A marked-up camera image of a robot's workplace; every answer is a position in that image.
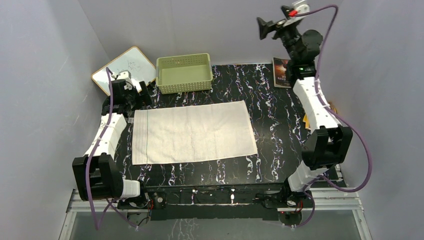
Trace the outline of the white terry towel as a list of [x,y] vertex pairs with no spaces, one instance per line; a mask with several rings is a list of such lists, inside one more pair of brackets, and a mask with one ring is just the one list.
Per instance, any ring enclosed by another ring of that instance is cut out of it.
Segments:
[[244,101],[137,110],[132,164],[180,164],[256,155]]

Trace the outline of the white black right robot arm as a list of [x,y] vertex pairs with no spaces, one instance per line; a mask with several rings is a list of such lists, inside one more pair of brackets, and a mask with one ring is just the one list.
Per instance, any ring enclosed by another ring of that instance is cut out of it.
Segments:
[[302,160],[286,180],[289,188],[281,194],[286,206],[295,207],[302,199],[300,192],[307,190],[312,181],[328,169],[345,160],[353,131],[342,126],[330,112],[330,105],[319,87],[315,58],[320,54],[323,36],[316,30],[301,34],[297,29],[302,20],[300,14],[307,13],[309,6],[306,3],[283,5],[281,10],[284,19],[273,22],[259,17],[257,22],[260,39],[274,32],[272,38],[281,39],[289,54],[286,77],[309,120],[311,134],[303,145]]

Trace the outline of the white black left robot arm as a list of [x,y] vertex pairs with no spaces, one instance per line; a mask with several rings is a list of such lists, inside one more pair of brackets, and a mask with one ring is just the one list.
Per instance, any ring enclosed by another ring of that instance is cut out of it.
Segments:
[[135,207],[144,208],[150,198],[143,191],[143,183],[124,179],[114,156],[128,119],[153,101],[144,82],[140,83],[141,91],[130,89],[122,79],[113,80],[111,86],[112,95],[102,104],[100,125],[92,144],[72,162],[77,190],[83,201],[129,199]]

